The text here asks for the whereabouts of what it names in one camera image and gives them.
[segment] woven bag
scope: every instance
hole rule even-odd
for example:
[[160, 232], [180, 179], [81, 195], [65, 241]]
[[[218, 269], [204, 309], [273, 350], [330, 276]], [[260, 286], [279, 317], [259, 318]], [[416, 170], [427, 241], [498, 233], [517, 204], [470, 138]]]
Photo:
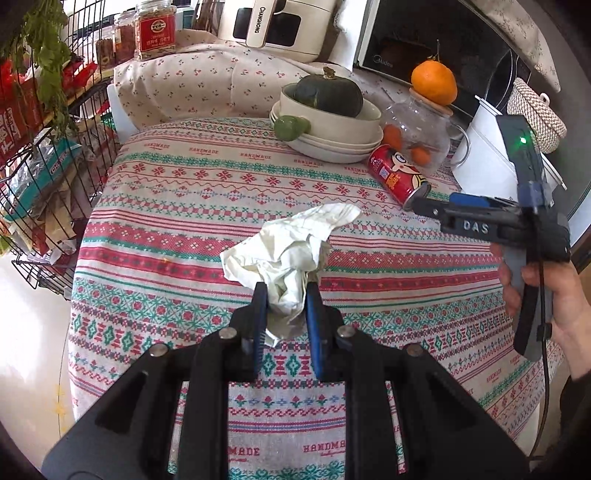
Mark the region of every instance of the woven bag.
[[540, 150], [553, 152], [561, 138], [566, 137], [564, 122], [550, 108], [550, 99], [545, 93], [538, 96], [522, 79], [517, 77], [513, 92], [507, 103], [507, 113], [523, 115], [535, 132]]

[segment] human hand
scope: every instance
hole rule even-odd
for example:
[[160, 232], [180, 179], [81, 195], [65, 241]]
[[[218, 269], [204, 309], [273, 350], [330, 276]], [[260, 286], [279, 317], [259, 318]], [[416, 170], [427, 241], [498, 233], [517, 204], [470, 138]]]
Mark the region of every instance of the human hand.
[[[491, 252], [502, 256], [500, 245], [491, 245]], [[499, 279], [503, 285], [503, 300], [507, 315], [514, 317], [521, 310], [521, 296], [511, 286], [511, 270], [503, 262], [499, 266]], [[528, 285], [540, 285], [537, 263], [521, 269]], [[579, 275], [572, 263], [544, 263], [544, 284], [554, 293], [552, 340], [564, 351], [573, 379], [591, 370], [591, 306], [585, 298]]]

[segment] wire rack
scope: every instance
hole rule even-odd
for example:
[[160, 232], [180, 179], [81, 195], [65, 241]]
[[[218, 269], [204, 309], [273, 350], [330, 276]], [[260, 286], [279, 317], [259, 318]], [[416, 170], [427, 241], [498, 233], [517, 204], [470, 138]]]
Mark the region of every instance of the wire rack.
[[[68, 96], [75, 127], [65, 138], [51, 128], [52, 115], [43, 112], [30, 84], [19, 77], [21, 92], [33, 92], [39, 122], [28, 121], [35, 115], [23, 112], [19, 103], [7, 108], [4, 89], [0, 92], [0, 241], [33, 288], [48, 288], [69, 298], [86, 224], [119, 144], [106, 93], [113, 69], [100, 67], [96, 58], [97, 41], [103, 35], [111, 37], [105, 27], [113, 23], [113, 15], [105, 16], [105, 0], [62, 3], [69, 16], [62, 40], [70, 47], [73, 61], [82, 60], [77, 71], [98, 65], [87, 82]], [[26, 108], [31, 109], [30, 101]], [[24, 119], [24, 131], [15, 122], [16, 115]]]

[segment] metal screw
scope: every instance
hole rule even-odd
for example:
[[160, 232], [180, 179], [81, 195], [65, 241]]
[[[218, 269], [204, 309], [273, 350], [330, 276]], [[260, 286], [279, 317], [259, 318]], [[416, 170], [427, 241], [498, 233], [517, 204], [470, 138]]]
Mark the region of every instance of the metal screw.
[[341, 338], [351, 338], [355, 335], [355, 329], [351, 325], [341, 325], [336, 329], [336, 333]]
[[166, 343], [155, 343], [150, 347], [148, 352], [150, 352], [150, 356], [163, 356], [168, 352], [168, 345]]
[[224, 327], [220, 330], [219, 335], [222, 340], [231, 340], [238, 335], [238, 332], [234, 327]]
[[421, 356], [423, 354], [423, 347], [418, 343], [411, 343], [407, 346], [407, 354], [410, 356]]

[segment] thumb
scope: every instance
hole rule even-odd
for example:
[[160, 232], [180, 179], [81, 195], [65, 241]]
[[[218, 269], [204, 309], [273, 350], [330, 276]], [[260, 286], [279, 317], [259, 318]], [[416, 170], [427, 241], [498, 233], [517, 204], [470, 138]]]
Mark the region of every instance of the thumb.
[[[530, 263], [521, 269], [528, 285], [540, 286], [540, 266]], [[567, 294], [577, 287], [578, 275], [572, 263], [544, 262], [544, 285], [557, 294]]]

